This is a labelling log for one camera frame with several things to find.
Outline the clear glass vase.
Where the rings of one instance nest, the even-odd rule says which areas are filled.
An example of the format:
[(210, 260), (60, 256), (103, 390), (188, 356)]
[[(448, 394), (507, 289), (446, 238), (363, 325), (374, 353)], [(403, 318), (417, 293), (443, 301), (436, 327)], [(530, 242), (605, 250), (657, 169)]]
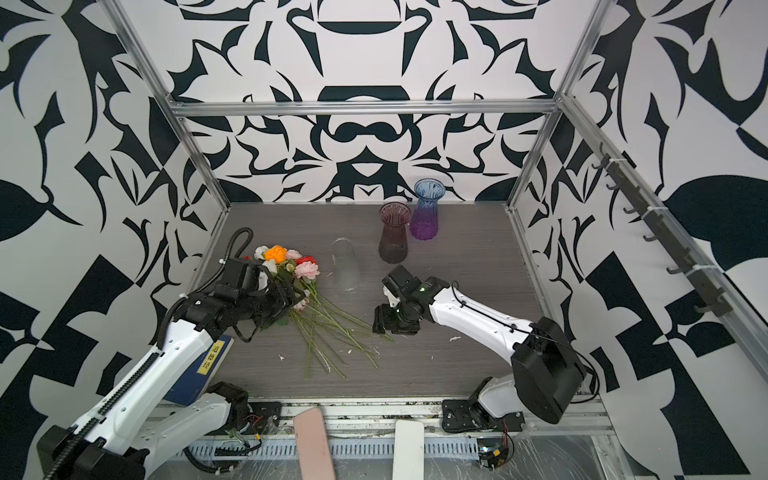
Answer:
[(331, 245), (333, 277), (342, 292), (353, 292), (361, 284), (359, 262), (351, 240), (341, 237)]

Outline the pink spray roses stem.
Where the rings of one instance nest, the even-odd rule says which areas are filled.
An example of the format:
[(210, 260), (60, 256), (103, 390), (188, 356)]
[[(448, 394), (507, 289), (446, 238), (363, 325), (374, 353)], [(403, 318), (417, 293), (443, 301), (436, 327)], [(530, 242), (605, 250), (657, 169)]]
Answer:
[(288, 266), (294, 279), (294, 286), (304, 295), (304, 298), (292, 308), (293, 319), (301, 320), (306, 326), (312, 324), (314, 327), (326, 328), (350, 344), (354, 344), (358, 336), (371, 335), (370, 323), (343, 310), (319, 292), (317, 286), (317, 280), (320, 277), (319, 266), (297, 267), (296, 261), (290, 260)]

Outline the white rose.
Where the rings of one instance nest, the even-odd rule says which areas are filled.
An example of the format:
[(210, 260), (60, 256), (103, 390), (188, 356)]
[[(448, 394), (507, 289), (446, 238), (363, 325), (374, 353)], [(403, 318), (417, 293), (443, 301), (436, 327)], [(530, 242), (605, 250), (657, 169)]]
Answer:
[(261, 260), (261, 261), (267, 261), (269, 259), (269, 252), (270, 248), (268, 246), (259, 246), (254, 251), (254, 258)]

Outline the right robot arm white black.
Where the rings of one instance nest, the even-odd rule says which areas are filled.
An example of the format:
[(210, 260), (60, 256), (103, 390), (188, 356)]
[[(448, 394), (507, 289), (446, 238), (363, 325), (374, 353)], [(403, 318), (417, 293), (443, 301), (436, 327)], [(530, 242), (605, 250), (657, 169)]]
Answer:
[(587, 376), (585, 359), (552, 319), (516, 318), (464, 295), (457, 284), (436, 277), (420, 280), (403, 266), (382, 281), (386, 302), (377, 306), (376, 334), (414, 335), (428, 321), (451, 328), (485, 346), (512, 369), (488, 377), (465, 400), (442, 403), (447, 433), (520, 430), (526, 414), (558, 424)]

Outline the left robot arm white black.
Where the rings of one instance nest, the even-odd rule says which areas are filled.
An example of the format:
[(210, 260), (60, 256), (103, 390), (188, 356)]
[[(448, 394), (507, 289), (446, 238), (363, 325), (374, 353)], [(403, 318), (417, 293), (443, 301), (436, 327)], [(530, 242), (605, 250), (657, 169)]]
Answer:
[(145, 479), (207, 433), (246, 426), (248, 394), (226, 382), (148, 430), (149, 415), (182, 375), (241, 321), (271, 325), (306, 297), (291, 275), (231, 258), (166, 314), (154, 345), (100, 402), (38, 441), (47, 479)]

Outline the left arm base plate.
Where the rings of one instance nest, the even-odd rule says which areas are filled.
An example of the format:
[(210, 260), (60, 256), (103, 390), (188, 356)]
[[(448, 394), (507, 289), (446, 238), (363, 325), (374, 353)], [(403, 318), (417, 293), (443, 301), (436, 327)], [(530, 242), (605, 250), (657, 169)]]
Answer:
[(279, 402), (237, 403), (211, 396), (205, 402), (196, 402), (183, 424), (193, 432), (193, 438), (224, 433), (262, 434), (276, 424), (281, 408)]

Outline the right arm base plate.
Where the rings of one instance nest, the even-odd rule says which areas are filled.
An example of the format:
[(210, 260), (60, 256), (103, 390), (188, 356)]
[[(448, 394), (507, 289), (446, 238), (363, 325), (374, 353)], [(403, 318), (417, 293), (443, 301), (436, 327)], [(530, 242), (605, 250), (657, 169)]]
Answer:
[(522, 432), (524, 424), (522, 412), (512, 412), (502, 418), (495, 418), (477, 401), (446, 399), (441, 402), (441, 428), (446, 433)]

